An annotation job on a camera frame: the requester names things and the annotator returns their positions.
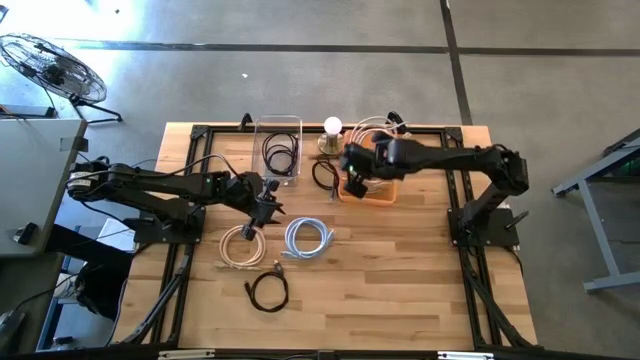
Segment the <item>grey side table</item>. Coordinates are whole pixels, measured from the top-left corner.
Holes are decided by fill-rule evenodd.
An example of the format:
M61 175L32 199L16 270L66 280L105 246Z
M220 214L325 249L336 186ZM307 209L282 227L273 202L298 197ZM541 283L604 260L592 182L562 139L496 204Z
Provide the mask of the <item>grey side table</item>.
M79 119L0 120L0 258L45 250L68 170L88 149L86 127ZM17 244L14 232L29 222L38 233L29 245Z

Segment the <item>clear plastic bin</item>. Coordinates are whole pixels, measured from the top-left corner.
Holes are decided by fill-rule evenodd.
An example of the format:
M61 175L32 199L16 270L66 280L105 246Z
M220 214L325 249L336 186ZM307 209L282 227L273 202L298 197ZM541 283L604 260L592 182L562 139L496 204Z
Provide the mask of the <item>clear plastic bin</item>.
M254 125L251 170L281 186L297 185L302 160L302 119L265 115Z

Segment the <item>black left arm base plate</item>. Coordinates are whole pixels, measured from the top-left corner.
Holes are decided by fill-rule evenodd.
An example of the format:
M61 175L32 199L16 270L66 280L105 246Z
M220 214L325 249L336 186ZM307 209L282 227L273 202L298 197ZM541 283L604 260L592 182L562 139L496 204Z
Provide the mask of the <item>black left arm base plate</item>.
M161 221L157 217L125 218L124 224L135 232L134 241L139 244L195 244L203 233L202 214L180 220Z

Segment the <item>white box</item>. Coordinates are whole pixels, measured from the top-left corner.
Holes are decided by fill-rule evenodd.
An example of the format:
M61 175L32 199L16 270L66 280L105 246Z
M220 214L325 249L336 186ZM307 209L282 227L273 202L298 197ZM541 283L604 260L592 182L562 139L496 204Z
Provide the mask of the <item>white box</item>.
M112 218L108 218L96 240L122 251L133 252L136 248L134 237L134 230Z

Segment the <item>small black device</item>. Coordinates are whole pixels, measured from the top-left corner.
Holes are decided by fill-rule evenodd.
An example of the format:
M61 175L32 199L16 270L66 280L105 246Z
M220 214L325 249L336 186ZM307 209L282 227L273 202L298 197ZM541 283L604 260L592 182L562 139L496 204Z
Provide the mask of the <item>small black device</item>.
M39 226L33 222L29 222L14 232L13 240L20 245L29 245L38 231Z

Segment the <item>black bag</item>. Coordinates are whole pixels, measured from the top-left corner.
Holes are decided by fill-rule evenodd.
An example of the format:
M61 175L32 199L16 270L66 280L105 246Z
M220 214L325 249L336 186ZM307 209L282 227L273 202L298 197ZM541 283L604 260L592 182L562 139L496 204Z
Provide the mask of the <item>black bag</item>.
M74 281L77 302L90 312L115 320L130 266L86 262Z

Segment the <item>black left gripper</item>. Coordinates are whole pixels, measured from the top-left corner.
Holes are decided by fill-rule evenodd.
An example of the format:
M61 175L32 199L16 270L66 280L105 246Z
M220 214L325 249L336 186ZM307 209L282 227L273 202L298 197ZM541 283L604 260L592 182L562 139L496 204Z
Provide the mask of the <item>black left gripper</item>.
M273 219L275 212L285 214L283 204L277 201L274 192L280 182L264 179L256 172L243 172L227 184L227 206L250 217L241 226L241 236L252 241L265 225L279 224Z

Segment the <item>grey metal cart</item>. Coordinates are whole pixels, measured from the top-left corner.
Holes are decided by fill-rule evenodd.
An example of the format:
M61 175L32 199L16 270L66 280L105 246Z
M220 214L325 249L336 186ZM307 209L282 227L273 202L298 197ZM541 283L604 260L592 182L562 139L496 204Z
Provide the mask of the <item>grey metal cart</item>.
M584 291L640 286L640 128L551 192L557 198L579 195L606 266L604 275L583 282Z

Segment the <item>white bulb metal lamp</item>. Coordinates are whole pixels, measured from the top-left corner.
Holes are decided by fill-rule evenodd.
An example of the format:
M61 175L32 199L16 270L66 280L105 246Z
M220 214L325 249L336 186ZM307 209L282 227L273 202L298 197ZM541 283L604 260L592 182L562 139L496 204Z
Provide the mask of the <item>white bulb metal lamp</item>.
M318 148L325 155L338 155L343 148L342 121L328 117L323 124L324 133L318 139Z

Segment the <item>black floor fan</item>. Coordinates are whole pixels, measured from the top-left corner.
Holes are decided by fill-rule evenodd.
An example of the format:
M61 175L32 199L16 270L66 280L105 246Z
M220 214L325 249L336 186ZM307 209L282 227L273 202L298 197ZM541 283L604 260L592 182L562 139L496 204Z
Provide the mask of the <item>black floor fan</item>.
M107 97L103 79L83 61L42 38L26 33L0 36L0 55L23 77L45 90L69 101L84 119L79 107L89 107L109 114L108 118L87 120L88 124L122 123L119 112L98 106Z

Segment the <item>silver metal bracket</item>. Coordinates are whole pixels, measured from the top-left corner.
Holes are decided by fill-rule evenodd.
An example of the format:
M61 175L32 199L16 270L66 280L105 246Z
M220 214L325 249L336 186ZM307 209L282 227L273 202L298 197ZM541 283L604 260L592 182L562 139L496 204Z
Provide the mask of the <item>silver metal bracket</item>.
M493 353L471 351L438 351L438 360L495 360Z
M180 349L160 351L157 360L205 360L215 357L213 349Z

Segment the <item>orange plastic bin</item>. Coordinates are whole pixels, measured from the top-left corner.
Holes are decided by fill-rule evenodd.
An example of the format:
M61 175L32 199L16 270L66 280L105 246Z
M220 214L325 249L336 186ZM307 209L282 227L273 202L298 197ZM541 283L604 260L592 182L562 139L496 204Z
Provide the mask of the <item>orange plastic bin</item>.
M346 130L344 133L344 146L352 142L353 130ZM369 149L375 150L375 144L372 142L373 132L368 132L365 135L359 135L358 144ZM346 203L361 203L369 206L391 206L395 203L397 198L397 183L395 180L365 180L363 184L368 187L367 192L363 198L357 198L346 190L344 185L347 184L347 172L339 170L339 187L338 197Z

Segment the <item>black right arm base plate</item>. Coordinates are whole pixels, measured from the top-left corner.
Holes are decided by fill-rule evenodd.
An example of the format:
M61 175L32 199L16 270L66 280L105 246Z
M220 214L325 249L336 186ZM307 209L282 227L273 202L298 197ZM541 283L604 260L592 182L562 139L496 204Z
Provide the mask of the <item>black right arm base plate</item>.
M462 247L518 247L516 225L529 215L528 211L514 215L510 208L497 208L476 225L464 225L461 209L447 213L451 242Z

